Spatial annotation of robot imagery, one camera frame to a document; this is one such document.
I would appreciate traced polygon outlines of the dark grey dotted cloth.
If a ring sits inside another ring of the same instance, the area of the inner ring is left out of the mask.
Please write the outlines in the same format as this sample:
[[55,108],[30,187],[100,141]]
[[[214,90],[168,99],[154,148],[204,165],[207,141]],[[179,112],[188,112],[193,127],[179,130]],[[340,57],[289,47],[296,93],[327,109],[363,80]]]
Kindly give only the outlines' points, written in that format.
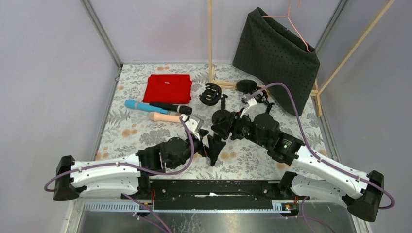
[[272,86],[269,92],[287,113],[302,115],[320,61],[311,45],[305,45],[301,38],[257,7],[247,15],[232,65],[265,85],[283,83],[294,104],[281,86]]

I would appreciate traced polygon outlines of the black tripod shock mount stand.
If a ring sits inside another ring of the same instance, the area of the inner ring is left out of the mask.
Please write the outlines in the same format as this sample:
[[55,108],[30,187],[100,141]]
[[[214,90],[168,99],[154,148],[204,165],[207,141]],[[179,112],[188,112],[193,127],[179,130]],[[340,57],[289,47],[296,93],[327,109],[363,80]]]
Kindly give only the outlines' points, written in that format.
[[257,103],[264,104],[266,106],[265,113],[269,114],[275,103],[274,102],[269,102],[268,97],[269,97],[269,95],[268,95],[268,92],[266,90],[260,91],[260,92],[258,92],[258,94],[256,96],[254,96]]

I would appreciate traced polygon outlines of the blue microphone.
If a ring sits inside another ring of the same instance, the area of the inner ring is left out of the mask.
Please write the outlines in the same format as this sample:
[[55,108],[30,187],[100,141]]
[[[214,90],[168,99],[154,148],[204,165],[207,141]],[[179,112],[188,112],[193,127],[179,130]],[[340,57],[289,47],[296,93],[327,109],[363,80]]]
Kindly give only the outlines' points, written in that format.
[[126,100],[124,105],[129,108],[129,109],[136,109],[136,110],[142,110],[145,112],[157,112],[161,114],[168,114],[169,112],[165,109],[151,106],[149,104],[141,103],[135,100]]

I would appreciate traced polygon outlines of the wooden rack frame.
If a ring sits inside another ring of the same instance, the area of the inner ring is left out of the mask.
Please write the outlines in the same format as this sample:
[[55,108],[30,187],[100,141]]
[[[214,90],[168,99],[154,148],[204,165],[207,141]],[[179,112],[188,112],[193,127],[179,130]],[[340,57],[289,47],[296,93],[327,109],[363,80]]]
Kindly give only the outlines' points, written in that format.
[[[207,2],[208,2],[208,71],[209,71],[208,81],[210,83],[217,84],[218,86],[220,86],[223,89],[234,89],[235,88],[235,83],[233,83],[233,82],[226,82],[226,81],[223,82],[223,81],[214,80],[215,68],[214,68],[213,62],[212,62],[212,51],[213,51],[213,46],[212,46],[213,1],[208,0]],[[343,57],[343,59],[339,62],[339,64],[333,70],[333,72],[331,73],[329,78],[325,82],[323,82],[320,86],[318,86],[317,81],[315,81],[313,89],[311,90],[310,96],[314,97],[314,99],[315,99],[316,114],[317,114],[318,117],[321,117],[323,115],[322,105],[321,105],[321,98],[320,98],[322,92],[325,90],[325,88],[328,86],[328,84],[332,81],[332,79],[338,74],[340,69],[345,65],[345,63],[348,61],[348,59],[351,57],[351,55],[356,51],[356,49],[360,46],[360,44],[364,41],[364,39],[367,37],[367,35],[372,31],[372,29],[376,26],[376,24],[384,16],[384,14],[392,6],[393,3],[394,3],[393,0],[386,0],[382,4],[381,8],[376,13],[374,18],[369,22],[368,26],[360,34],[359,38],[352,45],[352,47],[348,50],[345,57]]]

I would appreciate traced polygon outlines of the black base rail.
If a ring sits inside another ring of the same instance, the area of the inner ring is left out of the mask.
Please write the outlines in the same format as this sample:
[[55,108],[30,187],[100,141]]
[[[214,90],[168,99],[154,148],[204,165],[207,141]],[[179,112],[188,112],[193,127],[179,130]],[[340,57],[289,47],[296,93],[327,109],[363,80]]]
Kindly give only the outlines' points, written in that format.
[[303,196],[271,180],[150,180],[121,199],[141,201],[161,212],[275,212],[286,216],[299,213]]

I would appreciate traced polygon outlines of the peach pink microphone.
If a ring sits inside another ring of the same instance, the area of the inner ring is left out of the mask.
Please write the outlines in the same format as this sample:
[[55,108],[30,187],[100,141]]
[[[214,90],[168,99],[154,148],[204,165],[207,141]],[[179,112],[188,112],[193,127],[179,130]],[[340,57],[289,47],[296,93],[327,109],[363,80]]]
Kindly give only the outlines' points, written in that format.
[[188,118],[187,115],[181,114],[180,116],[172,116],[168,114],[161,114],[158,112],[150,112],[149,119],[152,121],[164,121],[164,122],[173,122],[173,123],[180,123],[180,118],[184,121]]

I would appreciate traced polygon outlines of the black clip microphone stand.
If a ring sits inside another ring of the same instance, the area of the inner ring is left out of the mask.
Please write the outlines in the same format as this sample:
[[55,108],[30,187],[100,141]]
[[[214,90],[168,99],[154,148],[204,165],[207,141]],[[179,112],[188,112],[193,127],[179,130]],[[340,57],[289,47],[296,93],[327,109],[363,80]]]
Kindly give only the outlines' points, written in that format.
[[241,80],[236,83],[235,87],[236,90],[242,93],[250,94],[251,92],[254,92],[256,90],[257,83],[253,80]]

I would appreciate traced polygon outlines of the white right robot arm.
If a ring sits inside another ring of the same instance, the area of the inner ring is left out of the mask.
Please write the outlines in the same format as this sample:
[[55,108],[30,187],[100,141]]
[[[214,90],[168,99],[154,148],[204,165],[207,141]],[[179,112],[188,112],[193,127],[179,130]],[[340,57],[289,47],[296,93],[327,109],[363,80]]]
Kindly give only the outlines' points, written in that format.
[[304,169],[320,180],[286,172],[279,182],[285,196],[309,196],[336,203],[368,222],[377,217],[384,176],[378,171],[355,170],[315,152],[302,140],[280,130],[279,122],[268,113],[253,120],[240,112],[218,110],[212,115],[212,131],[223,140],[247,139],[266,149],[278,163]]

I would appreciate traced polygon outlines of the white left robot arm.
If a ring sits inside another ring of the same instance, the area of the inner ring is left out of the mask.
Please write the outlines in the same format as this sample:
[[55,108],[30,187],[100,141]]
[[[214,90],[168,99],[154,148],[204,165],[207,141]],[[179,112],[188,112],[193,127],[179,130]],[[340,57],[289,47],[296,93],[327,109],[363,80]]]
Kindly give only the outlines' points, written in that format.
[[77,161],[71,155],[61,157],[56,175],[52,179],[54,189],[45,185],[45,190],[53,193],[54,201],[69,201],[79,197],[110,197],[127,195],[147,195],[151,191],[150,176],[176,175],[188,168],[188,162],[197,153],[210,159],[210,165],[217,158],[226,143],[218,135],[206,136],[208,145],[194,135],[183,140],[179,137],[137,153],[107,161]]

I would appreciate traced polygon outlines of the black round base stand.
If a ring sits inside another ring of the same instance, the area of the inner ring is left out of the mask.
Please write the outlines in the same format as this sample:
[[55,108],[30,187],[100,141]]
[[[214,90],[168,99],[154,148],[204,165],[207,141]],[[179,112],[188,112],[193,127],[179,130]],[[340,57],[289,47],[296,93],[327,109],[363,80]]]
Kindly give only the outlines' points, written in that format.
[[230,112],[226,110],[226,99],[228,95],[222,94],[220,109],[213,113],[212,124],[226,121],[230,117]]

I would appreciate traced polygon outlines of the red folded cloth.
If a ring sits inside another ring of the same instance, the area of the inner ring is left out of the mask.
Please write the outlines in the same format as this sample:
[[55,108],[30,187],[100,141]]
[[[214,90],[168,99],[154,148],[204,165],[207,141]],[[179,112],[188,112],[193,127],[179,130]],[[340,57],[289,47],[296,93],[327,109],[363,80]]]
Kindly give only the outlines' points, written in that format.
[[147,80],[144,103],[188,104],[192,81],[188,74],[152,74]]

